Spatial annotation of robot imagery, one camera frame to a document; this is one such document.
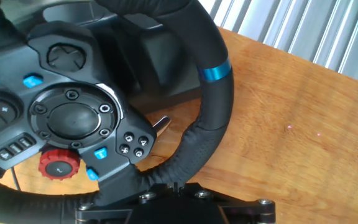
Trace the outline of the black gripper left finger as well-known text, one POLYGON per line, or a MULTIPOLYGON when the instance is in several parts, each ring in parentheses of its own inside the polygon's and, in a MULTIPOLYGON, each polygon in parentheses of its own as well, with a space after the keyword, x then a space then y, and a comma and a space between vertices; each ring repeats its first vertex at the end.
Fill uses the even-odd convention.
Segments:
POLYGON ((95 206, 90 203, 81 205, 75 212, 76 224, 107 223, 126 221, 139 205, 153 202, 177 191, 177 183, 154 184, 150 189, 109 205, 95 206))

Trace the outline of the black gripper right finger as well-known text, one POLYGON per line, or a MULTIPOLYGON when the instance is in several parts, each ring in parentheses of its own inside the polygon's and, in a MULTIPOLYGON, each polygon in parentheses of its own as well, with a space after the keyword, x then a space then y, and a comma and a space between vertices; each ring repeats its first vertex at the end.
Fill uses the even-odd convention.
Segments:
POLYGON ((276 223, 276 206, 273 200, 259 198, 244 201, 217 191, 202 187, 199 183, 189 183, 177 188, 182 197, 197 202, 208 202, 222 209, 229 223, 276 223))

